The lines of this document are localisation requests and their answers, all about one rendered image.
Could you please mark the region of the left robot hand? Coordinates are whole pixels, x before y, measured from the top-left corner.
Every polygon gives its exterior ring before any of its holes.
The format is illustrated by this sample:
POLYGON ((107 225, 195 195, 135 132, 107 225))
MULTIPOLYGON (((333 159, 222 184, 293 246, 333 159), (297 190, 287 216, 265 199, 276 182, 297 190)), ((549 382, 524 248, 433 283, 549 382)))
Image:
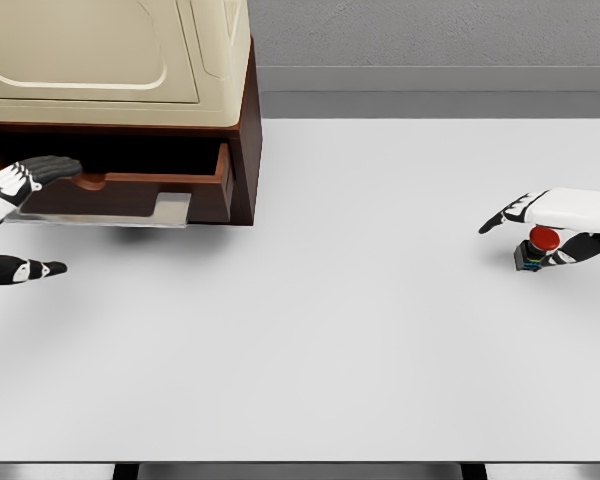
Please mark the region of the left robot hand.
MULTIPOLYGON (((70 157, 39 156, 15 162, 0 170, 0 225, 43 187, 82 172, 70 157)), ((0 285, 16 285, 64 274, 66 264, 0 255, 0 285)))

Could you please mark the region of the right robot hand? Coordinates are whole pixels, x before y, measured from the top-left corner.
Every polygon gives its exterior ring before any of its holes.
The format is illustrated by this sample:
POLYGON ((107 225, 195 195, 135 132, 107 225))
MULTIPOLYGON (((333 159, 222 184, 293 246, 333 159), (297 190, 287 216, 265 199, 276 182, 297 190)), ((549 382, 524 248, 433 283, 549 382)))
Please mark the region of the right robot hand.
POLYGON ((580 263, 600 254, 599 191, 551 188, 526 193, 487 220, 479 232, 485 234, 506 221, 558 233, 560 245, 542 259, 541 269, 580 263))

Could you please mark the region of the red button switch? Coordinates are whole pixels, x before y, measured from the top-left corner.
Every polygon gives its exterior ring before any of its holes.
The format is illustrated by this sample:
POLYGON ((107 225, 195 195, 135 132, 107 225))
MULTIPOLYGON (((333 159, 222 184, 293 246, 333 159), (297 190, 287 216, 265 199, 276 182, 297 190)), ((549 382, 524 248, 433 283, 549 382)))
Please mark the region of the red button switch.
POLYGON ((547 227, 535 226, 529 237, 523 240, 514 251, 514 263, 517 271, 536 272, 542 268, 541 261, 560 245, 558 233, 547 227))

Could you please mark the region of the brown wooden drawer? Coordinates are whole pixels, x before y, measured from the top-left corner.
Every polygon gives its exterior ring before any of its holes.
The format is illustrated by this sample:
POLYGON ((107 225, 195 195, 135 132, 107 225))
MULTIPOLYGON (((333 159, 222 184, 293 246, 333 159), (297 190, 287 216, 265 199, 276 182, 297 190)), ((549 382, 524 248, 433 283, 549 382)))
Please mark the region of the brown wooden drawer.
POLYGON ((183 193, 188 222, 230 220, 231 155, 218 139, 0 133, 0 169, 45 155, 74 158, 83 172, 33 194, 25 213, 147 217, 159 194, 183 193))

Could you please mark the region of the brown wooden cabinet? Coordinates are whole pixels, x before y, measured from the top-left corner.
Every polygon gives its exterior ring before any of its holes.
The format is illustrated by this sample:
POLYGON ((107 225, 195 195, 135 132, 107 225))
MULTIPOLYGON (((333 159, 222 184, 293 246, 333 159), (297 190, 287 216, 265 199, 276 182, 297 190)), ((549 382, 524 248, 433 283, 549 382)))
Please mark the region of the brown wooden cabinet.
MULTIPOLYGON (((0 133, 172 136, 218 139, 227 143, 229 146, 234 176, 234 187, 231 200, 231 217, 229 222, 213 224, 250 225, 254 221, 262 148, 262 126, 255 68, 255 50, 252 37, 240 116, 234 125, 228 127, 212 127, 0 122, 0 133)), ((187 220, 190 197, 189 195, 183 193, 159 194, 155 203, 154 212, 147 217, 77 214, 28 214, 22 210, 27 201, 16 211, 20 211, 26 215, 63 216, 72 221, 93 220, 96 222, 111 221, 114 223, 120 223, 145 220, 150 224, 156 224, 158 221, 157 206, 160 200, 173 200, 177 203, 177 224, 186 225, 190 223, 187 220)))

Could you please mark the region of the cream appliance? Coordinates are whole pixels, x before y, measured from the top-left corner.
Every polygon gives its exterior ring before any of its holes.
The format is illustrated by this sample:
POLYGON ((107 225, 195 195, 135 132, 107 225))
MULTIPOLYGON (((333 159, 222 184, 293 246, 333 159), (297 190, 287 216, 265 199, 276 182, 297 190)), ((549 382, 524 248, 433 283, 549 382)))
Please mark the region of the cream appliance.
POLYGON ((0 0, 0 122, 234 125, 247 0, 0 0))

